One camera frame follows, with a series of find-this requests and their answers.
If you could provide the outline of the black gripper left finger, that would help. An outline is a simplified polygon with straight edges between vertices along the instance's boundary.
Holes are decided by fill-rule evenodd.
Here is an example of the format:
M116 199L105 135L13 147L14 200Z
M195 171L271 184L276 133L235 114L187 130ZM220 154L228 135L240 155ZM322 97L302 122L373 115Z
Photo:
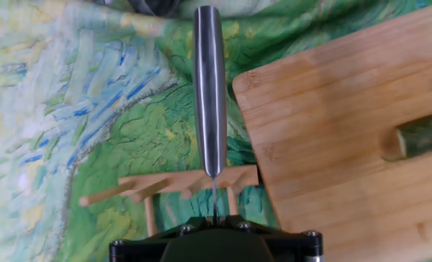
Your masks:
M142 240L113 240L109 244L109 261L159 261L172 240L210 228L212 216L191 217L183 225Z

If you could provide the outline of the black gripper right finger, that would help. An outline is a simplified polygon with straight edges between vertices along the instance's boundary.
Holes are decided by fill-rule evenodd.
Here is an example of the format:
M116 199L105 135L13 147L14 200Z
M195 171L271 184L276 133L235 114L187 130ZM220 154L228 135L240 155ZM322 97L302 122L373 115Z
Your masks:
M238 261L324 261L323 236L318 231L288 233L240 215L224 217L223 228L237 232L228 240L228 251Z

